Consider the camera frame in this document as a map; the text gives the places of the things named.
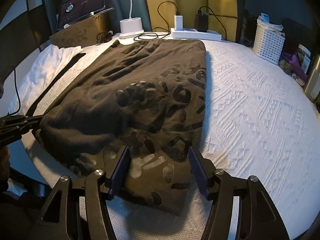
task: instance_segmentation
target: power strip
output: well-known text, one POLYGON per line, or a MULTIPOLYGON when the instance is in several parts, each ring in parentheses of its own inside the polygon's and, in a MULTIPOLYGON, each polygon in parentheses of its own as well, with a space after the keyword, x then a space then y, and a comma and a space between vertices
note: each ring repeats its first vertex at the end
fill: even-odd
POLYGON ((221 34, 216 31, 198 32, 196 29, 182 29, 181 31, 171 28, 172 38, 176 39, 196 39, 196 40, 209 40, 221 41, 221 34))

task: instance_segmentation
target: white mattress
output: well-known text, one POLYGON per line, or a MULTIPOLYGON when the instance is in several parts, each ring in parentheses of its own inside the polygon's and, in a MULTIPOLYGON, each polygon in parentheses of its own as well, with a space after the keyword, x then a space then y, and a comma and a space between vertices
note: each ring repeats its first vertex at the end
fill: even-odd
MULTIPOLYGON (((35 114, 42 114, 113 41, 84 48, 87 54, 51 88, 35 114)), ((310 227, 320 210, 320 126, 312 105, 290 76, 251 49, 230 42, 203 42, 207 87, 202 153, 232 176, 258 176, 294 239, 310 227)), ((75 177, 41 149, 31 133, 22 141, 51 187, 61 175, 75 177)), ((118 239, 200 239, 210 207, 194 182, 180 217, 118 197, 108 202, 118 239)), ((229 239, 235 238, 237 211, 234 205, 229 239)))

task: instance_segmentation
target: plastic bag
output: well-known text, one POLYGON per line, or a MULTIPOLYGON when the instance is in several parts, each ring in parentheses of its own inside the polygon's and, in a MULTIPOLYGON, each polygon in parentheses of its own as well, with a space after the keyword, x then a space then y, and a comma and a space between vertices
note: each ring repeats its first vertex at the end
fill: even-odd
POLYGON ((271 31, 282 31, 283 30, 283 26, 282 25, 274 25, 274 24, 271 24, 271 23, 267 23, 267 22, 264 22, 262 19, 261 19, 261 16, 258 17, 257 19, 257 22, 258 22, 258 25, 262 26, 264 29, 268 29, 268 30, 271 30, 271 31))
POLYGON ((263 22, 270 23, 268 14, 261 13, 261 20, 263 22))

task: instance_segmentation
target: white charger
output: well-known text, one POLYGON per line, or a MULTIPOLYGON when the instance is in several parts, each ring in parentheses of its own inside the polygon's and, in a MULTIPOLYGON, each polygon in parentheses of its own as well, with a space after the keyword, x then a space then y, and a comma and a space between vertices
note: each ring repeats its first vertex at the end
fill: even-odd
POLYGON ((174 16, 174 28, 176 31, 183 30, 183 17, 182 17, 182 15, 175 15, 174 16))

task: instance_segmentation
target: purple cloth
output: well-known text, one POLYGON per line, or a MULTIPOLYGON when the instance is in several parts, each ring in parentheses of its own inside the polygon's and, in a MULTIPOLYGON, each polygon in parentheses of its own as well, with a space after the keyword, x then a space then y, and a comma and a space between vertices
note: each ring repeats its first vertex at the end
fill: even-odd
POLYGON ((299 60, 295 54, 289 54, 282 52, 280 55, 280 59, 284 59, 292 66, 292 72, 295 73, 298 77, 300 77, 304 82, 307 81, 308 76, 303 72, 302 68, 300 67, 299 60))

